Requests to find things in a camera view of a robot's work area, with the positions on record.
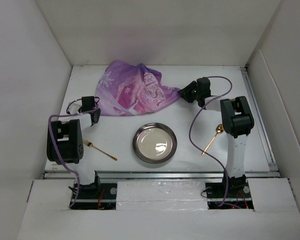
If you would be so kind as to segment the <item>aluminium rail frame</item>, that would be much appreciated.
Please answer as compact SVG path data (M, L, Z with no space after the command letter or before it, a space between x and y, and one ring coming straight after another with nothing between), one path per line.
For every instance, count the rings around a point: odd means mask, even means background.
M213 95L230 89L226 77L232 82L229 99L245 96L249 102L254 128L247 138L244 169L248 178L279 177L276 161L271 154L265 128L253 99L248 75L238 66L154 66L161 72L162 84L184 88L201 77L210 79ZM79 173L82 184L89 184L98 174L106 179L216 179L223 177L223 166L228 155L228 140L225 133L217 135L205 155L201 153L215 135L222 122L221 114L213 110L200 110L197 103L179 99L156 113L141 116L101 116L94 126L82 131L82 136L102 151L117 158L112 160L98 150L85 147L83 158L78 164L67 166ZM150 164L139 159L133 151L132 141L136 131L148 123L161 123L173 130L177 138L174 156L161 164ZM45 165L46 178L70 178L64 166L48 161Z

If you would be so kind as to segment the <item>purple Elsa placemat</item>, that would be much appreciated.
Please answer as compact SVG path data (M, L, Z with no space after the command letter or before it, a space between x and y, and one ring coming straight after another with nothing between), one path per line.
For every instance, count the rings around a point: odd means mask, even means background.
M164 86L162 73L140 63L115 60L100 78L95 95L102 116L141 116L158 112L175 103L177 87Z

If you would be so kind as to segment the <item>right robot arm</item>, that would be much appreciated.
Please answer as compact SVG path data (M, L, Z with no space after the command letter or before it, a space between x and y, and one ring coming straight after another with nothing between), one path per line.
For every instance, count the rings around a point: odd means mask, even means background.
M246 184L245 148L255 121L245 96L226 98L233 88L228 78L218 76L219 79L228 81L229 90L221 95L212 95L210 82L212 78L212 76L199 78L179 90L178 94L188 103L197 101L201 111L211 110L221 113L221 124L227 136L227 161L223 170L221 191L225 196L233 197Z

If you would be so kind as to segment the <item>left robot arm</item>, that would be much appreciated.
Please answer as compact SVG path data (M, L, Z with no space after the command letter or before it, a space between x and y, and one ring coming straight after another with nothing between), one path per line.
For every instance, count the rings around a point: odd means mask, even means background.
M84 155L82 130L97 124L101 115L100 98L83 96L71 101L64 115L52 115L48 119L46 155L49 161L62 165L75 174L67 164L78 164Z

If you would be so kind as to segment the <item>metal plate with cream centre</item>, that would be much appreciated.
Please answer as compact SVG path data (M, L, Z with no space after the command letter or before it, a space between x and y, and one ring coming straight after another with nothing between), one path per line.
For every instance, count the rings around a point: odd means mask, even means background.
M178 141L173 130L159 122L147 123L134 134L132 148L136 156L149 164L163 164L176 153Z

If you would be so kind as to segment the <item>white foam block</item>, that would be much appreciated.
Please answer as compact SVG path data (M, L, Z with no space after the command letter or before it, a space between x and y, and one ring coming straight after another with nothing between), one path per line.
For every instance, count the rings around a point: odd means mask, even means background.
M207 200L201 193L203 180L119 181L116 209L119 211L203 211Z

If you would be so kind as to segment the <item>gold spoon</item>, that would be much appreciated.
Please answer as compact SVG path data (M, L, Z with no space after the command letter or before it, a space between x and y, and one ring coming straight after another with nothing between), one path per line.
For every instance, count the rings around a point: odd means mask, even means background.
M206 151L208 150L208 148L210 147L210 145L213 143L213 141L215 140L215 138L222 134L224 132L224 127L223 124L219 124L216 129L215 129L215 135L213 136L213 138L211 139L211 141L208 143L208 145L206 146L206 148L202 151L201 156L204 156L206 154Z

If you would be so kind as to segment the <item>gold fork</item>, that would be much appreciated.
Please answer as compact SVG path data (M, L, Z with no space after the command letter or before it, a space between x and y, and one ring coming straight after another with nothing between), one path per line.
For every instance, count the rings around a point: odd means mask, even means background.
M101 152L102 154L106 155L107 157L111 158L112 160L114 160L114 161L117 161L117 160L118 160L116 157L114 157L114 156L112 156L112 155L106 153L105 151L103 151L103 150L97 148L96 146L94 146L93 143L90 142L89 140L83 138L82 142L83 142L87 147L96 149L97 151Z

